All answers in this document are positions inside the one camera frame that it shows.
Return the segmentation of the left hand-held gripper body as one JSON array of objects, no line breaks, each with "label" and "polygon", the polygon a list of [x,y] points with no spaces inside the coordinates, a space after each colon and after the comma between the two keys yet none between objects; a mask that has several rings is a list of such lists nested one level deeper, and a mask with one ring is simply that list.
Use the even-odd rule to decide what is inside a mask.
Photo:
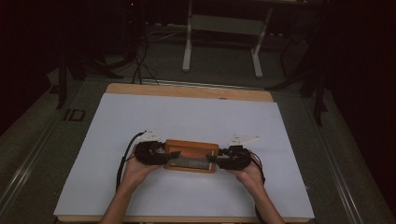
[{"label": "left hand-held gripper body", "polygon": [[156,144],[161,142],[161,137],[155,129],[144,131],[137,137],[138,143],[134,147],[135,157],[146,165],[164,165],[161,152],[156,149]]}]

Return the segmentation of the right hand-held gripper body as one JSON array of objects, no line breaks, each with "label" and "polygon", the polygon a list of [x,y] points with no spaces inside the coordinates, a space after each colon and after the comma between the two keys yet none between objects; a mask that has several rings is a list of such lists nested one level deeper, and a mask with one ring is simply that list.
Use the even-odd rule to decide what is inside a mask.
[{"label": "right hand-held gripper body", "polygon": [[220,169],[241,171],[251,163],[249,150],[244,148],[244,144],[259,140],[257,135],[234,135],[229,141],[229,147],[233,150],[230,156],[218,156],[225,158],[225,161],[217,163]]}]

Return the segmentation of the black floor bracket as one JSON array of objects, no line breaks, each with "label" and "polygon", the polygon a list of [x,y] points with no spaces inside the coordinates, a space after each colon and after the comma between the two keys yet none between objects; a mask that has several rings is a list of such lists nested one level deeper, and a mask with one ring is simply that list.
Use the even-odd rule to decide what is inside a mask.
[{"label": "black floor bracket", "polygon": [[64,121],[83,121],[86,116],[85,110],[68,109],[64,115]]}]

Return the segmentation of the person's right hand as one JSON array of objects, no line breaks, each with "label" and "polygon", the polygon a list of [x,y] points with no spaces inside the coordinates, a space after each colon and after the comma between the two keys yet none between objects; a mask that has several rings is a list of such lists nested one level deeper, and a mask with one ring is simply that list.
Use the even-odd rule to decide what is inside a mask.
[{"label": "person's right hand", "polygon": [[262,166],[254,153],[250,152],[249,155],[250,165],[241,171],[233,171],[233,174],[251,195],[259,195],[264,192]]}]

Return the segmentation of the white desk frame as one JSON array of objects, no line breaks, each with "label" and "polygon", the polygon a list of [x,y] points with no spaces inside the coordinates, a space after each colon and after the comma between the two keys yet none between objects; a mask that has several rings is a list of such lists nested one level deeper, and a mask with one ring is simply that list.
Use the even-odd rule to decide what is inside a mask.
[{"label": "white desk frame", "polygon": [[254,73],[256,78],[262,78],[262,66],[259,53],[262,47],[262,41],[266,35],[269,21],[272,17],[273,7],[269,7],[265,13],[263,21],[217,17],[194,14],[192,12],[193,0],[188,3],[187,16],[187,37],[184,51],[182,71],[189,72],[191,68],[191,52],[192,42],[191,35],[193,30],[221,32],[239,35],[255,35],[258,37],[257,44],[250,50],[250,55],[253,63]]}]

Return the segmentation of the person's left hand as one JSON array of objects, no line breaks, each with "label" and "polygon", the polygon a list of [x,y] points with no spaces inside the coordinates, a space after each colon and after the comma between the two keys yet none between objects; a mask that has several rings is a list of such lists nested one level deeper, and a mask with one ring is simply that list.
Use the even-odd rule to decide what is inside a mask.
[{"label": "person's left hand", "polygon": [[160,168],[160,165],[146,165],[140,162],[135,157],[134,152],[132,152],[126,161],[126,168],[120,182],[120,187],[133,191],[144,182],[151,172],[158,168]]}]

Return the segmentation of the metal floor rail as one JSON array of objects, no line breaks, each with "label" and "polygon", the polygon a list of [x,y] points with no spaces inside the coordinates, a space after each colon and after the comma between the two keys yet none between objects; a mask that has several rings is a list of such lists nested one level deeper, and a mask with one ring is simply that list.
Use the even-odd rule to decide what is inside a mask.
[{"label": "metal floor rail", "polygon": [[49,141],[52,132],[58,125],[59,121],[60,119],[55,117],[51,119],[45,126],[43,133],[39,135],[33,148],[30,150],[25,160],[14,173],[14,176],[11,178],[11,181],[7,185],[4,193],[0,195],[0,208],[8,207],[14,198],[19,194],[30,174],[33,172],[37,158],[43,151],[44,146]]},{"label": "metal floor rail", "polygon": [[361,214],[355,204],[355,201],[350,193],[349,186],[341,172],[341,169],[336,161],[336,158],[332,152],[332,148],[329,141],[326,139],[322,127],[319,126],[314,118],[314,111],[312,109],[313,103],[309,99],[302,99],[305,112],[310,119],[311,124],[314,126],[315,132],[318,135],[319,142],[321,143],[324,151],[325,160],[330,169],[332,181],[336,187],[339,198],[342,202],[346,215],[350,224],[364,224],[361,218]]}]

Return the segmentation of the black metal stand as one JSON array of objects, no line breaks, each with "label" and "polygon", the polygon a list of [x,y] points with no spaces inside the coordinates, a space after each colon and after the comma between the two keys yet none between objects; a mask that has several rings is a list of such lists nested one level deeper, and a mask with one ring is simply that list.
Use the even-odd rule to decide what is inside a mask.
[{"label": "black metal stand", "polygon": [[323,103],[327,75],[324,65],[327,62],[326,55],[325,44],[318,39],[313,39],[308,44],[302,59],[291,70],[290,76],[285,81],[266,87],[268,91],[279,91],[302,81],[299,94],[304,98],[315,95],[313,118],[319,127],[322,126],[321,113],[326,110]]},{"label": "black metal stand", "polygon": [[112,69],[124,66],[131,59],[132,56],[128,55],[118,62],[108,64],[101,63],[78,50],[62,52],[59,57],[58,84],[52,88],[58,94],[57,109],[61,109],[67,100],[67,72],[70,72],[73,78],[83,80],[86,76],[83,65],[87,65],[103,76],[121,78],[112,72]]}]

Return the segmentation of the wooden box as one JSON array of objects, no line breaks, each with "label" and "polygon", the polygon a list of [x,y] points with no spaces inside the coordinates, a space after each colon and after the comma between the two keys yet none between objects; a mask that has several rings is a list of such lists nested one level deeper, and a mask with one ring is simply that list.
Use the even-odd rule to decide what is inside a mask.
[{"label": "wooden box", "polygon": [[213,174],[216,171],[216,164],[209,162],[205,155],[218,156],[218,144],[166,140],[165,152],[173,151],[181,151],[181,154],[177,159],[169,160],[164,166],[165,169],[204,174]]}]

